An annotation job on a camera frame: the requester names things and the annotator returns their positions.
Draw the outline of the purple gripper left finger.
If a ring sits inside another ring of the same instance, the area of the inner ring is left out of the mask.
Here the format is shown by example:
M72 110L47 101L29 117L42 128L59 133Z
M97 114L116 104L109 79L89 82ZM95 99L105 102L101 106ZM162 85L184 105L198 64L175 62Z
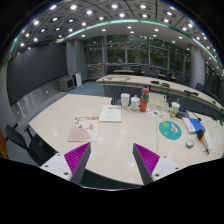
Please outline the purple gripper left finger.
M71 182L79 185L91 154L91 144L81 145L64 155L72 172Z

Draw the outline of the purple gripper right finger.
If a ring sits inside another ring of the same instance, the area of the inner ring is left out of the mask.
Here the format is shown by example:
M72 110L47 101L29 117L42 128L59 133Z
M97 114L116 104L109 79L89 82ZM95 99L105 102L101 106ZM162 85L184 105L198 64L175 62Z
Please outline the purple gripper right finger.
M160 156L136 143L133 144L133 155L143 184L147 185L151 183L152 173L160 159Z

